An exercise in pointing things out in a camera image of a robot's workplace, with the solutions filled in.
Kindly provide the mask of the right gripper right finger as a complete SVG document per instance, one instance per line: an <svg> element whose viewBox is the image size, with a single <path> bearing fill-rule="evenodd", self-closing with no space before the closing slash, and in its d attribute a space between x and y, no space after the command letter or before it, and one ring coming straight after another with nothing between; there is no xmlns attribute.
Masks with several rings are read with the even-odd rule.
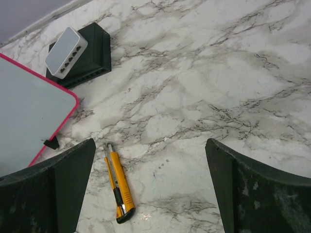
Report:
<svg viewBox="0 0 311 233"><path fill-rule="evenodd" d="M205 146L226 233L309 233L311 180L242 155L215 139Z"/></svg>

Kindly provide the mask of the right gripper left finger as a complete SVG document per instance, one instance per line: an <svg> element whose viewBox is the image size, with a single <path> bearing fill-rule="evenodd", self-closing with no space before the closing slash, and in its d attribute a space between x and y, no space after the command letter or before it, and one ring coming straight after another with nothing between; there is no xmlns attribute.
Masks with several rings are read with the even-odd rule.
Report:
<svg viewBox="0 0 311 233"><path fill-rule="evenodd" d="M96 145L92 138L0 179L2 233L76 232Z"/></svg>

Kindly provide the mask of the pink framed whiteboard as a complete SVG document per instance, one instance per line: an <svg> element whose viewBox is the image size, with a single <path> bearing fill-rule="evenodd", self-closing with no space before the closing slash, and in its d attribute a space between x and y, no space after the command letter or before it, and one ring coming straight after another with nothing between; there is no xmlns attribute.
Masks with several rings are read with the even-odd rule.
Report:
<svg viewBox="0 0 311 233"><path fill-rule="evenodd" d="M79 100L71 91L0 56L0 174L31 166Z"/></svg>

